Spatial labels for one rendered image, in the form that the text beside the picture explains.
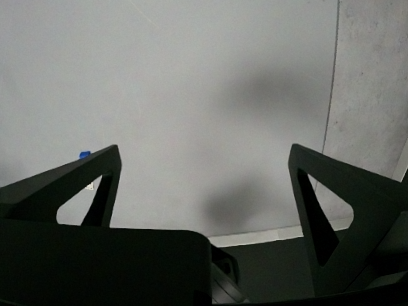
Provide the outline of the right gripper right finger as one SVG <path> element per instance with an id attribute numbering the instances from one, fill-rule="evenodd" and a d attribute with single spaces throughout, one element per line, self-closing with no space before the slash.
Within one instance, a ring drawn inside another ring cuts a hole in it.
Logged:
<path id="1" fill-rule="evenodd" d="M 291 146 L 288 169 L 315 297 L 341 293 L 372 260 L 408 254 L 408 184 L 298 143 Z M 341 241 L 308 174 L 353 209 L 353 221 Z"/>

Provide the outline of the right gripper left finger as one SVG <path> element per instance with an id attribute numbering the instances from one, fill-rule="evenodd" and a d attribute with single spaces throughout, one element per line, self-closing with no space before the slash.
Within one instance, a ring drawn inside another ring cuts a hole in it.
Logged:
<path id="1" fill-rule="evenodd" d="M 102 176 L 80 225 L 110 227 L 121 170 L 118 145 L 110 145 L 73 162 L 1 187 L 0 215 L 14 220 L 58 223 L 58 209 Z"/>

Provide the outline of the white domino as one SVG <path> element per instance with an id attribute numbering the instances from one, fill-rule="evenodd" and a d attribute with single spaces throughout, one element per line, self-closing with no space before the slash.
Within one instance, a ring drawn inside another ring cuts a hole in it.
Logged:
<path id="1" fill-rule="evenodd" d="M 91 184 L 89 184 L 89 185 L 86 187 L 86 189 L 91 189 L 91 190 L 93 190 L 93 189 L 94 189 L 94 184 L 93 184 L 93 182 L 92 182 Z"/>

